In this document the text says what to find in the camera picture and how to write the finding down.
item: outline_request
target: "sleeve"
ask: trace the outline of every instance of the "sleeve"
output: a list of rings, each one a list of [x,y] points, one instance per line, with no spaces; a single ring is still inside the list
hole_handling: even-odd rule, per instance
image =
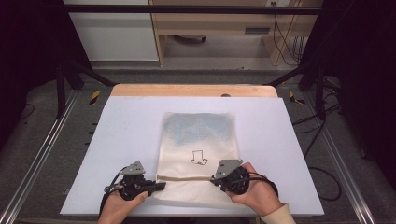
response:
[[[266,224],[295,224],[287,203],[283,204],[275,212],[262,217],[262,221]]]

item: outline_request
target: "metal bracket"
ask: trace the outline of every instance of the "metal bracket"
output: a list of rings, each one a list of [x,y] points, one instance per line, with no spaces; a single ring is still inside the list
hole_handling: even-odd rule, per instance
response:
[[[133,164],[131,164],[130,166],[123,168],[119,172],[119,175],[142,175],[145,172],[146,171],[143,168],[142,163],[140,163],[140,161],[136,161]]]
[[[240,166],[243,160],[221,160],[219,163],[216,174],[213,175],[213,179],[222,179],[232,173],[238,166]]]

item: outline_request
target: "drawer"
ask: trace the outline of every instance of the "drawer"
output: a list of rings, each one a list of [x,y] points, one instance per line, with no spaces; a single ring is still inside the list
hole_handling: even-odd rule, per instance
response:
[[[263,7],[266,0],[152,0],[153,5],[249,6]],[[156,13],[153,19],[158,35],[266,35],[274,28],[274,15]],[[277,16],[286,29],[290,16]]]

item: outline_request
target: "cable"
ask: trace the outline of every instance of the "cable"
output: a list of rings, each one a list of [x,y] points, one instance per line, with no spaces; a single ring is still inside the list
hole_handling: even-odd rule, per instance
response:
[[[299,0],[299,2],[297,3],[297,6],[299,6],[299,5],[301,4],[301,1],[302,1],[302,0]],[[283,62],[284,62],[285,64],[287,64],[287,65],[293,65],[293,66],[299,65],[299,64],[300,64],[300,62],[299,62],[300,60],[298,60],[296,57],[294,57],[294,54],[291,53],[290,48],[289,48],[289,43],[288,43],[288,41],[286,40],[286,38],[283,36],[282,31],[280,30],[279,25],[278,25],[278,23],[277,23],[277,16],[276,16],[276,14],[274,14],[274,16],[275,16],[275,22],[274,22],[273,38],[274,38],[275,46],[276,46],[277,50],[279,51],[280,56],[281,56],[282,59],[283,59]],[[291,26],[292,26],[292,22],[291,22],[290,25],[289,25],[288,32],[290,31]],[[277,30],[279,31],[280,36],[282,37],[283,42],[284,42],[286,48],[288,49],[288,52],[289,52],[291,58],[292,58],[295,62],[297,62],[297,64],[291,64],[291,63],[287,63],[287,62],[286,62],[285,57],[283,56],[282,51],[280,50],[279,46],[278,46],[277,43],[276,43],[276,39],[275,39],[275,31],[276,31],[276,28],[277,28]]]
[[[304,153],[304,158],[306,158],[306,156],[308,155],[308,152],[311,150],[312,146],[314,145],[315,141],[317,140],[317,138],[318,138],[318,136],[319,136],[321,130],[323,129],[325,123],[326,123],[326,119],[323,120],[323,123],[320,125],[320,128],[319,128],[317,134],[315,134],[314,139],[313,139],[313,140],[311,141],[311,143],[309,144],[308,149],[307,149],[306,152]]]
[[[332,95],[336,95],[336,94],[335,94],[334,92],[331,92],[330,94],[328,94],[328,95],[326,95],[326,96],[324,97],[324,101],[325,101],[328,97],[330,97],[330,96],[332,96]],[[324,113],[326,113],[326,114],[327,114],[328,112],[331,113],[335,108],[338,108],[339,106],[340,106],[339,104],[333,105],[333,106],[327,108],[326,110],[324,110]],[[301,123],[306,122],[306,121],[308,121],[308,120],[310,120],[310,119],[312,119],[312,118],[315,118],[315,117],[317,117],[317,116],[319,116],[319,114],[310,116],[310,117],[305,118],[305,119],[299,119],[299,120],[293,122],[293,125],[301,124]],[[325,120],[323,120],[322,124],[321,124],[319,127],[317,127],[317,128],[319,128],[319,130],[318,130],[317,133],[315,134],[314,138],[312,139],[311,143],[309,144],[307,150],[306,150],[305,153],[304,153],[304,158],[305,158],[305,159],[306,159],[306,157],[307,157],[309,151],[311,150],[312,146],[314,145],[315,141],[317,140],[319,134],[321,133],[321,131],[322,131],[322,129],[323,129],[325,123],[326,123],[326,117],[325,117]],[[325,200],[325,201],[328,201],[328,202],[335,202],[335,201],[337,201],[338,199],[341,198],[341,195],[342,195],[341,184],[340,184],[340,182],[337,180],[337,178],[336,178],[334,175],[332,175],[331,173],[329,173],[329,172],[327,172],[327,171],[325,171],[325,170],[323,170],[323,169],[320,169],[320,168],[318,168],[318,167],[308,166],[308,169],[309,169],[309,170],[320,171],[320,172],[324,173],[325,175],[328,175],[330,178],[332,178],[332,180],[333,180],[333,181],[335,182],[335,184],[337,185],[337,195],[336,195],[334,198],[325,198],[325,197],[321,196],[321,195],[318,193],[318,196],[319,196],[320,199]]]
[[[111,181],[111,184],[110,184],[109,186],[105,187],[105,194],[103,195],[103,198],[102,198],[102,201],[101,201],[100,207],[99,207],[99,217],[102,215],[102,211],[103,211],[103,208],[105,207],[105,203],[106,203],[106,201],[107,201],[108,196],[109,196],[112,192],[118,190],[118,189],[116,189],[116,188],[114,188],[114,187],[117,186],[117,184],[115,184],[115,183],[116,183],[117,179],[118,179],[119,176],[120,176],[120,172],[118,172],[118,173],[116,174],[116,176],[114,177],[113,181]]]
[[[298,40],[298,36],[294,37],[294,41],[293,41],[293,55],[291,57],[293,57],[298,63],[300,63],[302,57],[303,57],[303,47],[304,47],[304,38],[300,37],[300,47],[297,50],[297,40]]]
[[[257,174],[256,172],[248,172],[248,173],[250,173],[250,174],[252,174],[252,175],[259,175],[259,176],[261,176],[262,178],[267,178],[265,175]]]
[[[282,35],[282,32],[281,32],[281,31],[280,31],[280,29],[279,29],[279,26],[277,25],[277,18],[276,18],[276,14],[275,14],[274,16],[275,16],[275,22],[274,22],[273,38],[274,38],[274,43],[275,43],[275,46],[276,46],[277,50],[279,51],[279,53],[280,53],[280,56],[282,57],[282,59],[283,59],[283,62],[285,62],[285,64],[287,64],[287,65],[290,65],[290,66],[295,66],[295,65],[298,65],[298,64],[291,64],[291,63],[288,63],[288,62],[286,62],[286,59],[285,59],[285,57],[283,56],[282,50],[280,50],[279,46],[278,46],[278,45],[277,45],[277,43],[276,43],[276,40],[275,40],[275,31],[276,31],[276,27],[277,27],[277,28],[278,28],[278,30],[279,30],[279,33],[280,33],[280,35],[282,36],[282,39],[283,39],[283,41],[285,42],[286,48],[288,49],[290,56],[293,58],[293,56],[292,56],[292,54],[291,54],[291,52],[290,52],[290,49],[289,49],[288,43],[287,43],[287,41],[286,41],[285,37],[283,37],[283,35]]]
[[[337,188],[338,188],[337,196],[335,196],[334,198],[325,198],[325,197],[320,196],[320,194],[319,194],[318,196],[319,196],[320,199],[325,200],[325,201],[329,201],[329,202],[335,202],[335,201],[337,201],[338,199],[341,198],[341,195],[343,193],[343,189],[341,188],[340,182],[337,180],[337,178],[334,175],[330,174],[329,172],[327,172],[327,171],[325,171],[323,169],[320,169],[320,168],[314,167],[314,166],[308,166],[308,169],[309,170],[321,171],[322,173],[324,173],[324,174],[328,175],[329,177],[331,177],[334,180],[335,184],[337,185]]]
[[[321,126],[321,125],[319,125],[319,126],[318,126],[318,127],[316,127],[316,128],[313,128],[313,129],[311,129],[311,130],[309,130],[309,131],[301,131],[301,132],[297,132],[296,134],[299,134],[299,133],[312,133],[314,130],[316,130],[316,129],[320,128],[320,126]]]
[[[246,182],[246,181],[251,181],[251,180],[260,180],[260,181],[264,181],[265,183],[269,184],[277,197],[279,197],[279,193],[277,191],[277,187],[276,184],[274,182],[272,182],[271,180],[269,180],[267,177],[265,177],[264,175],[259,175],[260,177],[249,177],[249,178],[243,178],[243,179],[238,179],[238,180],[234,180],[232,181],[230,184],[236,184],[236,183],[240,183],[240,182]]]
[[[334,110],[334,109],[337,108],[338,106],[340,106],[340,104],[332,105],[331,107],[329,107],[328,109],[324,110],[323,112],[324,112],[324,113],[332,112],[332,110]],[[294,121],[294,122],[292,123],[292,125],[294,126],[294,125],[297,125],[297,124],[304,123],[304,122],[306,122],[306,121],[308,121],[308,120],[310,120],[310,119],[313,119],[313,118],[315,118],[315,117],[318,117],[319,115],[321,115],[321,114],[315,114],[315,115],[312,115],[312,116],[307,117],[307,118],[298,119],[298,120]]]
[[[34,105],[32,105],[32,104],[27,104],[27,103],[26,103],[26,105],[31,106],[31,107],[32,107],[32,111],[30,111],[27,115],[23,116],[23,117],[20,118],[20,119],[26,119],[27,117],[31,116],[31,115],[33,114],[33,112],[35,112],[35,106],[34,106]]]

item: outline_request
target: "aluminum rail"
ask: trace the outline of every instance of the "aluminum rail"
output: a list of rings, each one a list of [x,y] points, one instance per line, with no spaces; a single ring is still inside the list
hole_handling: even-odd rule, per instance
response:
[[[323,7],[243,7],[243,6],[153,6],[153,5],[42,5],[44,9],[85,13],[202,13],[202,14],[276,14],[321,15],[341,8]]]
[[[71,91],[71,94],[66,103],[66,109],[62,116],[59,119],[56,119],[54,124],[52,125],[49,134],[47,135],[46,140],[44,141],[41,148],[38,150],[35,160],[30,166],[28,172],[26,173],[24,179],[20,183],[17,191],[12,197],[11,201],[8,203],[6,209],[0,216],[0,224],[9,224],[13,223],[15,218],[23,206],[24,201],[26,200],[30,190],[32,189],[35,180],[38,178],[38,175],[41,171],[44,162],[46,161],[48,155],[50,154],[52,147],[58,138],[59,133],[66,122],[70,111],[73,108],[73,105],[77,99],[78,91]]]
[[[312,94],[306,93],[303,91],[303,95],[305,100],[308,103],[309,108],[312,113],[315,114],[314,109],[314,100]],[[320,125],[320,120],[316,118],[316,123]],[[353,179],[352,173],[350,173],[347,168],[346,163],[342,159],[341,154],[339,153],[337,146],[332,140],[332,136],[329,133],[329,130],[326,126],[322,130],[322,136],[324,138],[324,142],[327,145],[327,150],[330,158],[332,159],[332,163],[334,165],[335,171],[337,172],[341,184],[344,186],[344,190],[346,195],[348,196],[350,203],[356,213],[356,216],[359,219],[361,224],[375,224],[374,217],[367,206],[366,201],[364,201],[363,196],[361,195],[361,191],[358,188],[355,180]]]

